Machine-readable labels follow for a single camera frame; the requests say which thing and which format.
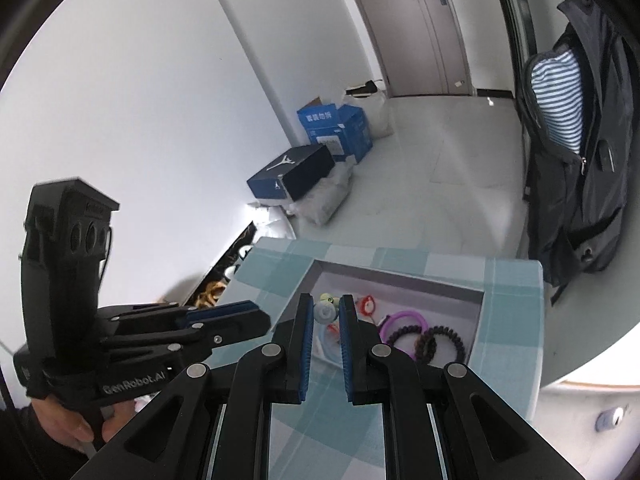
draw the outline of door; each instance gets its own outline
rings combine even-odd
[[[393,96],[469,94],[449,0],[357,0]]]

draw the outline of dark beaded bracelet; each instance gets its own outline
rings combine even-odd
[[[400,339],[403,335],[407,334],[419,334],[422,332],[422,327],[420,325],[407,325],[399,328],[395,332],[392,333],[386,340],[386,344],[389,346],[395,346],[398,339]],[[436,353],[436,340],[432,337],[429,341],[429,350],[433,348],[433,353]]]
[[[434,326],[424,332],[415,342],[415,359],[417,361],[430,363],[436,355],[436,345],[432,345],[431,341],[435,341],[436,335],[443,335],[451,339],[453,346],[456,347],[456,362],[463,363],[465,361],[465,345],[460,336],[448,326]]]

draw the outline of human hand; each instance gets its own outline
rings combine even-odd
[[[32,399],[31,405],[42,429],[57,443],[82,451],[81,442],[92,442],[94,432],[79,413],[60,405],[54,396]],[[102,425],[102,438],[111,440],[135,415],[135,402],[126,400],[113,405],[113,416]]]

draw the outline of purple ring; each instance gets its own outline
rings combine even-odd
[[[384,323],[382,324],[382,326],[380,327],[380,340],[382,340],[383,342],[387,342],[387,337],[386,337],[386,332],[387,332],[387,328],[391,325],[392,322],[394,322],[397,319],[402,319],[403,317],[411,317],[413,319],[415,319],[420,326],[422,327],[422,332],[426,332],[429,329],[429,324],[426,322],[426,320],[417,312],[413,311],[413,310],[403,310],[401,312],[396,312],[395,314],[392,314],[391,316],[388,316]],[[415,360],[415,354],[411,355],[410,353],[408,353],[408,355]]]

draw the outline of striped fabric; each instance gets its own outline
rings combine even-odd
[[[580,154],[582,79],[573,51],[538,62],[531,72],[531,89],[551,140]]]

